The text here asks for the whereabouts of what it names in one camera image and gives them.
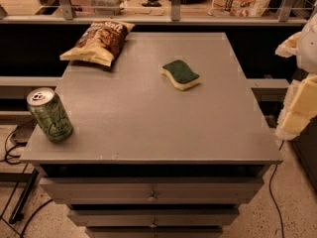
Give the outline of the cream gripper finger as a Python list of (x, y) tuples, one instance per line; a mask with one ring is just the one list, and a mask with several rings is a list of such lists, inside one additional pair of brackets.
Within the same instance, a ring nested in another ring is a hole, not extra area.
[(309, 74), (302, 81), (292, 80), (277, 119), (275, 135), (281, 140), (292, 140), (316, 116), (317, 75)]
[(297, 32), (293, 35), (291, 35), (288, 39), (286, 39), (282, 44), (280, 44), (276, 50), (275, 53), (283, 58), (290, 58), (292, 56), (298, 55), (298, 40), (300, 37), (300, 32)]

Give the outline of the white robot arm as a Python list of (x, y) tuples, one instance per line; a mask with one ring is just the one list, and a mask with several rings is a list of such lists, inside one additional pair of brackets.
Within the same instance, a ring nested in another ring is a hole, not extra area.
[(308, 73), (301, 81), (291, 81), (277, 119), (275, 135), (292, 140), (317, 116), (317, 15), (280, 44), (275, 53), (284, 58), (296, 56), (297, 67)]

